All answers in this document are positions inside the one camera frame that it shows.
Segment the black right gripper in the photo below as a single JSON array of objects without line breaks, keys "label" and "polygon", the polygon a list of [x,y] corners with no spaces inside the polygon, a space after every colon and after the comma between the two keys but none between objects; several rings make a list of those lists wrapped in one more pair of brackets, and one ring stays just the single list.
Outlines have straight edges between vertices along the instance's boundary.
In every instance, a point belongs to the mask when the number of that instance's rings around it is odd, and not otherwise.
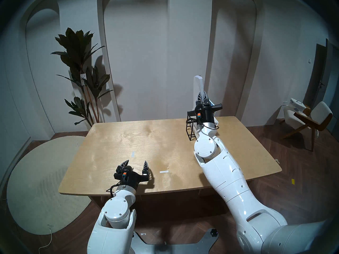
[{"label": "black right gripper", "polygon": [[201,92],[197,95],[196,100],[196,120],[199,125],[204,123],[215,124],[214,113],[212,110],[222,110],[222,104],[213,104],[208,98],[207,93],[204,91],[203,102],[201,99]]}]

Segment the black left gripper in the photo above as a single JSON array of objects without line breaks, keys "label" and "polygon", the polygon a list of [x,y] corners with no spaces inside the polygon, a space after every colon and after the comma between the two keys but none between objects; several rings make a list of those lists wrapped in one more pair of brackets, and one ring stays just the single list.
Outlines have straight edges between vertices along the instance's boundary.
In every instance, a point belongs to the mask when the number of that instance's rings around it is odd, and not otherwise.
[{"label": "black left gripper", "polygon": [[128,163],[129,160],[126,160],[117,166],[114,179],[119,180],[118,186],[129,186],[137,190],[140,182],[147,182],[149,180],[149,166],[147,161],[145,161],[142,174],[138,174],[134,171],[129,171]]}]

